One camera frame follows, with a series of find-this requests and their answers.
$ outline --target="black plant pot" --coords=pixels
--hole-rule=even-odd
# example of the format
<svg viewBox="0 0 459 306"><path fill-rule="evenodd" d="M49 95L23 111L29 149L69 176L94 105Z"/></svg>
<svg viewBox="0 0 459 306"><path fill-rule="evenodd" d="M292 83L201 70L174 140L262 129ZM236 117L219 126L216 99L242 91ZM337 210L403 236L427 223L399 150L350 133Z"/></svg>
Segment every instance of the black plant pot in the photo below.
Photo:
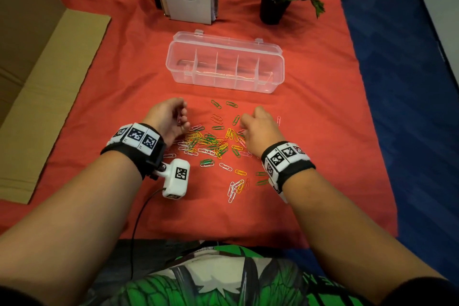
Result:
<svg viewBox="0 0 459 306"><path fill-rule="evenodd" d="M277 3L274 0L261 0L260 19L267 25L278 25L290 1Z"/></svg>

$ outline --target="wristband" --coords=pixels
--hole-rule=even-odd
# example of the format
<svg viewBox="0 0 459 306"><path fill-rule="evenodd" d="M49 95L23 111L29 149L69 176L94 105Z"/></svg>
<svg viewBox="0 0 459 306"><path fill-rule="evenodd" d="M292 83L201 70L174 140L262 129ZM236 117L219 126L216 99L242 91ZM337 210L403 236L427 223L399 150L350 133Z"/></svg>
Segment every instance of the wristband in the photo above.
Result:
<svg viewBox="0 0 459 306"><path fill-rule="evenodd" d="M292 175L316 168L309 156L295 143L278 142L263 152L262 164L269 176L269 183L279 196L287 203L282 192L284 183Z"/></svg>
<svg viewBox="0 0 459 306"><path fill-rule="evenodd" d="M134 123L120 127L100 154L109 150L123 153L135 164L142 179L145 179L146 175L158 169L166 147L156 129L147 124Z"/></svg>

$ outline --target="graphic t-shirt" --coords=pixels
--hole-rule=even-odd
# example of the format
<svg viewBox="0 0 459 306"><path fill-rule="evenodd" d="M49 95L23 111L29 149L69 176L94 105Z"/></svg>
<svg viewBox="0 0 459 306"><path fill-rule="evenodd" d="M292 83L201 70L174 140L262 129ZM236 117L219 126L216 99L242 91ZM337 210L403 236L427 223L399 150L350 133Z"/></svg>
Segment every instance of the graphic t-shirt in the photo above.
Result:
<svg viewBox="0 0 459 306"><path fill-rule="evenodd" d="M203 248L129 282L103 305L366 306L338 283L237 245Z"/></svg>

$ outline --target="person's right hand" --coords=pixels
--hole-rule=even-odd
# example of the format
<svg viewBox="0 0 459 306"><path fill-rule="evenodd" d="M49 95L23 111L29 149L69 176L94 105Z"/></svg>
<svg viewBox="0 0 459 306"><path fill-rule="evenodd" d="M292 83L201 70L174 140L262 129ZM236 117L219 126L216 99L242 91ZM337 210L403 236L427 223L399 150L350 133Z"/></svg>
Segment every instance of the person's right hand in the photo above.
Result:
<svg viewBox="0 0 459 306"><path fill-rule="evenodd" d="M256 107L251 116L244 114L240 119L240 126L245 129L247 149L256 157L261 157L274 143L285 140L271 114L262 106Z"/></svg>

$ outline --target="blue floor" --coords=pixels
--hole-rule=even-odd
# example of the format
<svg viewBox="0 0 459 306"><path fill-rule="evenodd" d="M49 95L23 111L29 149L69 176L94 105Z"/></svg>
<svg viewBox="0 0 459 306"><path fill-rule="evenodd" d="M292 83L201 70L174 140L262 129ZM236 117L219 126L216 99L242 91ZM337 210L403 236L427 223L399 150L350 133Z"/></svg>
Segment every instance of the blue floor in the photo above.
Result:
<svg viewBox="0 0 459 306"><path fill-rule="evenodd" d="M459 92L422 0L343 0L399 241L459 285ZM310 251L290 258L319 267Z"/></svg>

